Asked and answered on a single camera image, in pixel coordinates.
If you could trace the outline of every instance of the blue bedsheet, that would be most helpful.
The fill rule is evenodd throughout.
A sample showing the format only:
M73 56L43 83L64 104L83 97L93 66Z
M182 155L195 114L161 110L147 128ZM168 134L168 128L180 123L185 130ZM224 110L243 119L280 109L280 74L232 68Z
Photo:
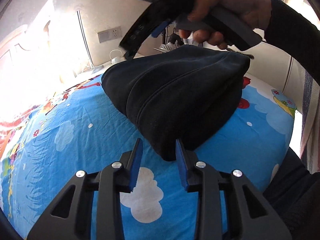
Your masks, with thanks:
M196 152L217 170L241 169L262 191L289 146L295 105L277 90L257 90L250 78L244 79L239 108ZM121 194L126 239L193 239L197 194L184 191L176 162L163 161L154 152L115 109L100 80L97 76L66 90L29 116L22 135L0 163L5 215L25 238L76 171L100 171L142 138L137 186L131 194ZM223 227L225 230L225 212Z

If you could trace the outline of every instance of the human hand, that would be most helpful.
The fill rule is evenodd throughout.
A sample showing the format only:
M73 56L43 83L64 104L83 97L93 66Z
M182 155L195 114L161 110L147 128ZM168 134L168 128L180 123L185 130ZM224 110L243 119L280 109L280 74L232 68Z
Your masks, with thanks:
M271 17L270 0L196 0L192 12L189 14L190 21L201 21L210 8L221 5L233 11L240 19L247 23L252 29L259 28L266 30ZM188 38L191 31L179 30L180 37ZM227 43L220 32L209 32L198 30L193 33L196 42L207 41L209 44L218 46L219 49L226 49Z

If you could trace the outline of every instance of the power outlet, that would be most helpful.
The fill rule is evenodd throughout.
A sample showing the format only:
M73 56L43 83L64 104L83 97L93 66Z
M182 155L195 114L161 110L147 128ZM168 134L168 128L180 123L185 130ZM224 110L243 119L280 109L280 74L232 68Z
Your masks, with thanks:
M115 27L102 32L98 32L99 42L111 41L122 37L121 27Z

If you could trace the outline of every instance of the cartoon bedsheet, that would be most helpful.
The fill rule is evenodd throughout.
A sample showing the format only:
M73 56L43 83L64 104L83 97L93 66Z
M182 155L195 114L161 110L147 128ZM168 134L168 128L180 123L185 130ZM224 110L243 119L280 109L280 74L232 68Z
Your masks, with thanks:
M102 170L142 138L115 109L100 81L97 76L55 96L10 138L0 162L0 205L23 238L76 171ZM196 150L198 157L220 171L241 169L264 190L289 146L294 111L294 103L280 91L246 75L238 109ZM137 186L121 194L126 239L193 239L197 194L182 188L176 162L163 161L143 143ZM224 212L222 220L226 229Z

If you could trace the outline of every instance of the black fabric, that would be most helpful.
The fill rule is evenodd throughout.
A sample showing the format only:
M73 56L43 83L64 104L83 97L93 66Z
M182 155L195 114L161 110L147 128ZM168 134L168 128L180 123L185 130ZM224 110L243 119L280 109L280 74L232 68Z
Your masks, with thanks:
M319 84L320 32L302 15L271 0L265 39L294 57ZM320 173L310 174L289 149L264 196L289 228L293 240L320 239Z
M310 174L296 153L289 148L264 197L276 212L283 215L320 179L320 173Z
M270 23L264 35L267 43L294 57L319 84L319 30L281 0L271 0L271 7Z
M156 153L173 161L176 138L194 150L230 118L249 65L240 53L183 45L114 65L102 87Z

